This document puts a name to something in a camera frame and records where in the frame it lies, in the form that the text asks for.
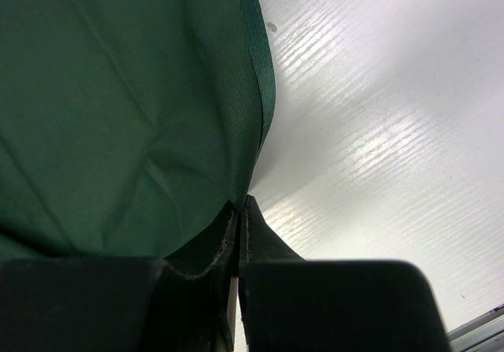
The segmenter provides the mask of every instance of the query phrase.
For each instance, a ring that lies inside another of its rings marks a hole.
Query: dark spot
[[[268,25],[268,28],[271,29],[271,31],[273,33],[275,33],[276,31],[278,31],[278,28],[276,27],[276,25],[274,23],[272,23],[271,21],[268,21],[266,23],[266,25]]]

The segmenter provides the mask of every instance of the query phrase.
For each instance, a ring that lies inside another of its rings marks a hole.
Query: black plastic part
[[[1,263],[0,351],[232,350],[238,220],[227,207],[167,260]]]
[[[306,262],[252,197],[165,260],[1,263],[0,351],[230,351],[237,276],[251,352],[449,351],[412,265]]]
[[[429,286],[412,265],[254,263],[245,275],[250,352],[450,351]]]

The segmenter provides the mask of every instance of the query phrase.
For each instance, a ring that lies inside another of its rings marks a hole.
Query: fabric edge
[[[240,0],[240,3],[246,24],[246,33],[249,37],[250,55],[261,92],[262,130],[259,143],[259,151],[261,151],[275,110],[275,72],[259,0]]]

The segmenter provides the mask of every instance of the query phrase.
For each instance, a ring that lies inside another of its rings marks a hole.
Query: green fabric
[[[0,0],[0,259],[177,250],[243,204],[274,87],[258,0]]]

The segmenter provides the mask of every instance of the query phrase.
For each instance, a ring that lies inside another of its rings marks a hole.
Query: white textured surface
[[[306,258],[413,262],[447,330],[504,303],[504,0],[261,5],[270,226]]]

